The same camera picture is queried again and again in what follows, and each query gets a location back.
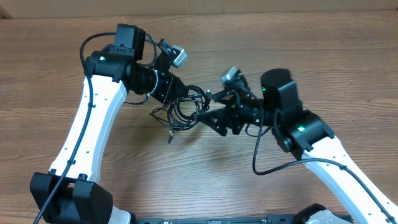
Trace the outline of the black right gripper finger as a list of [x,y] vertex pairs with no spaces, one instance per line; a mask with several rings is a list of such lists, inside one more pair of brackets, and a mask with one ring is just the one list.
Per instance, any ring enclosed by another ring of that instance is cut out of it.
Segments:
[[235,124],[231,119],[232,113],[226,108],[221,108],[197,115],[197,120],[206,124],[221,136],[226,136],[228,129],[234,131]]
[[214,102],[218,102],[224,105],[232,105],[236,102],[238,97],[236,96],[235,90],[224,89],[223,91],[212,94],[211,99]]

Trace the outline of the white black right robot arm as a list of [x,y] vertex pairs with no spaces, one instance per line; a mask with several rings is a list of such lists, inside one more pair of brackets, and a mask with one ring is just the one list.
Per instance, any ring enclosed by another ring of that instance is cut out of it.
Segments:
[[389,200],[350,158],[329,125],[304,110],[290,70],[275,68],[261,77],[263,98],[256,97],[240,69],[231,67],[221,76],[223,91],[212,99],[224,108],[201,113],[198,120],[222,136],[229,129],[238,135],[245,124],[272,131],[279,147],[293,162],[267,171],[303,164],[340,201],[356,223],[397,223],[397,205]]

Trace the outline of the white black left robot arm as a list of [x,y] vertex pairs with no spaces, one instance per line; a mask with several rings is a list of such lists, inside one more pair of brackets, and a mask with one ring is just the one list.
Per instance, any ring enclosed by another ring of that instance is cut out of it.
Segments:
[[[154,42],[144,30],[119,24],[114,42],[81,58],[83,93],[67,139],[47,173],[36,172],[30,192],[47,223],[135,223],[133,213],[114,205],[100,186],[101,164],[115,117],[133,92],[170,103],[188,88],[170,72],[187,59],[186,51],[166,40]],[[142,63],[146,43],[154,58]]]

